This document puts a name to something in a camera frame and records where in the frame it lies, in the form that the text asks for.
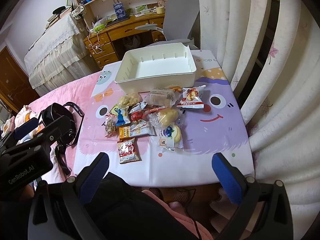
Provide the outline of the black shoulder bag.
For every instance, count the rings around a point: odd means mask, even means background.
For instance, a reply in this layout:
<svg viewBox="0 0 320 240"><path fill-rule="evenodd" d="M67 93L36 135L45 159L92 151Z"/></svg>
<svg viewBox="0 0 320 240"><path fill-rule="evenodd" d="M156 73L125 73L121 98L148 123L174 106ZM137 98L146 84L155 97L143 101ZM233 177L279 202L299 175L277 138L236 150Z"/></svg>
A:
<svg viewBox="0 0 320 240"><path fill-rule="evenodd" d="M73 114L67 107L71 107L80 116L81 122L79 127L75 122ZM65 176L71 175L71 170L67 167L63 156L65 155L66 148L77 144L80 134L80 128L84 120L84 113L78 105L73 102L67 102L64 105L53 103L46 109L40 112L38 117L39 124L43 124L45 127L57 128L60 135L57 139L52 139L52 141L57 142L55 147L55 156L57 162L62 168Z"/></svg>

